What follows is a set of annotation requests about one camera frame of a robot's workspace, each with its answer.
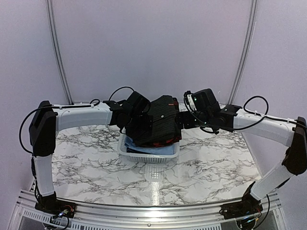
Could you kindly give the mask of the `black pinstriped long sleeve shirt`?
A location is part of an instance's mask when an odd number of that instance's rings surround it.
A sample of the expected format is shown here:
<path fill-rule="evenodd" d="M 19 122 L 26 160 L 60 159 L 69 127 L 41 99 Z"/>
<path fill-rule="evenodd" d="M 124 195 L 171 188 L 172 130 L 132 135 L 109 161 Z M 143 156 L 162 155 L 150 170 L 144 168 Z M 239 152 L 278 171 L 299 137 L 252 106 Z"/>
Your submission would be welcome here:
<path fill-rule="evenodd" d="M 124 134 L 139 147 L 159 148 L 170 146 L 182 139 L 177 124 L 179 105 L 177 98 L 163 95 L 151 102 L 149 112 L 135 118 L 125 127 Z"/>

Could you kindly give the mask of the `white plastic laundry basket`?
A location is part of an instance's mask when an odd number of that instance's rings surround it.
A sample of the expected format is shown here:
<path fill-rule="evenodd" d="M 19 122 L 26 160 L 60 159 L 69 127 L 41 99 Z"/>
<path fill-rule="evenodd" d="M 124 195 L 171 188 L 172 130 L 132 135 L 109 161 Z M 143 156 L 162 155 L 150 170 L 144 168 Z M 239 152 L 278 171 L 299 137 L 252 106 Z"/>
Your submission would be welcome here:
<path fill-rule="evenodd" d="M 157 154 L 137 153 L 136 151 L 127 152 L 127 136 L 120 134 L 118 140 L 118 153 L 126 157 L 130 161 L 143 163 L 166 163 L 175 159 L 180 152 L 179 142 L 174 143 L 170 147 L 162 147 Z"/>

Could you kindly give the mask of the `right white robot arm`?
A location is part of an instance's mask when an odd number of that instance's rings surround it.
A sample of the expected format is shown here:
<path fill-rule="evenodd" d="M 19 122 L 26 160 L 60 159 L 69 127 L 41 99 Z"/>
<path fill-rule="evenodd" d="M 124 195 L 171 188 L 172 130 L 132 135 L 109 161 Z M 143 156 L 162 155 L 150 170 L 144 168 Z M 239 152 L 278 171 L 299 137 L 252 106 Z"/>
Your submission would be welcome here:
<path fill-rule="evenodd" d="M 220 130 L 249 133 L 270 139 L 287 147 L 285 158 L 261 179 L 253 182 L 241 201 L 221 206 L 224 219 L 239 218 L 262 211 L 261 200 L 280 188 L 291 177 L 307 170 L 307 124 L 303 117 L 286 119 L 269 116 L 267 112 L 250 111 L 245 106 L 227 104 L 221 108 L 211 89 L 183 95 L 186 111 L 180 112 L 180 129 L 200 128 L 210 134 Z"/>

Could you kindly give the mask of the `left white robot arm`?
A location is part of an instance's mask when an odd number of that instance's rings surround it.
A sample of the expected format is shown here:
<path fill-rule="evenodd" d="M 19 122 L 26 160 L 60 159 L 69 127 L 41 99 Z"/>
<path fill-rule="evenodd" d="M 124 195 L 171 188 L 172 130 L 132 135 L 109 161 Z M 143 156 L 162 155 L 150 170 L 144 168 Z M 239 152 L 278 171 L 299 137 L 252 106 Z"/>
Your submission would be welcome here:
<path fill-rule="evenodd" d="M 52 155 L 58 132 L 91 125 L 117 126 L 120 130 L 127 130 L 133 122 L 146 125 L 150 123 L 147 116 L 150 107 L 150 101 L 136 91 L 128 99 L 119 102 L 95 99 L 88 104 L 53 105 L 49 101 L 42 101 L 34 110 L 29 126 L 36 209 L 48 213 L 73 209 L 72 203 L 57 199 L 53 185 Z"/>

